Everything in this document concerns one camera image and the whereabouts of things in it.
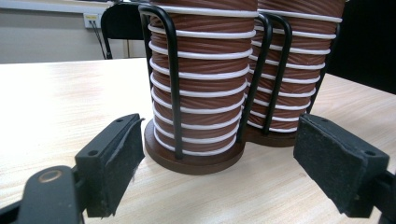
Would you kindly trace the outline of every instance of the chair backrest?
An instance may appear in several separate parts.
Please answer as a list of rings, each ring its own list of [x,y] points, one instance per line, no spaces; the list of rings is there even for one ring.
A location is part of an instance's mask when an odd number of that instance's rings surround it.
[[[142,3],[144,2],[117,3],[103,13],[101,27],[107,59],[113,59],[108,39],[144,39],[138,10]]]

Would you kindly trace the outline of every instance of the power socket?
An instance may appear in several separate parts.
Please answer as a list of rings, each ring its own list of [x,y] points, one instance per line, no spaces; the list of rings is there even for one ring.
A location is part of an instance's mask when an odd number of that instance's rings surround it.
[[[101,14],[84,13],[83,17],[84,17],[85,28],[93,28],[90,21],[95,21],[96,27],[101,28],[101,26],[100,26],[100,20],[102,18]]]

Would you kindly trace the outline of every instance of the wooden base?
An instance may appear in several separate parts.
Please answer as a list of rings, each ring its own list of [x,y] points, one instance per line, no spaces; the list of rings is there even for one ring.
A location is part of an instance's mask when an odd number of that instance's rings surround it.
[[[261,129],[247,125],[244,134],[244,142],[252,142],[267,147],[293,147],[296,132],[263,134]]]
[[[235,143],[232,148],[216,156],[189,156],[177,160],[175,153],[161,146],[154,137],[154,124],[152,120],[145,129],[146,150],[150,157],[161,166],[186,175],[209,175],[225,170],[242,157],[245,143]]]

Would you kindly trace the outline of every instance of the light wood tabletop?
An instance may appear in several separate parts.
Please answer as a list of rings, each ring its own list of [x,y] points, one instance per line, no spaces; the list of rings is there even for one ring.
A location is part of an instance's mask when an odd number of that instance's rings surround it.
[[[112,120],[152,119],[146,59],[0,64],[0,207],[26,180],[74,156]],[[396,96],[326,75],[312,114],[390,155],[396,171]],[[213,175],[182,175],[146,153],[117,213],[86,223],[376,223],[340,215],[292,156],[292,147],[247,143],[241,160]]]

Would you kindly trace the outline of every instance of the black cable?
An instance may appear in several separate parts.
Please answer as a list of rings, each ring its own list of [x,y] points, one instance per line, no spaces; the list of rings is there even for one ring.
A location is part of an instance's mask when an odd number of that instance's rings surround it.
[[[96,21],[90,21],[90,24],[93,28],[93,31],[96,34],[96,37],[98,38],[100,48],[102,49],[103,58],[106,60],[106,55],[105,55],[105,52],[103,51],[102,39],[100,38],[98,27],[96,26]]]

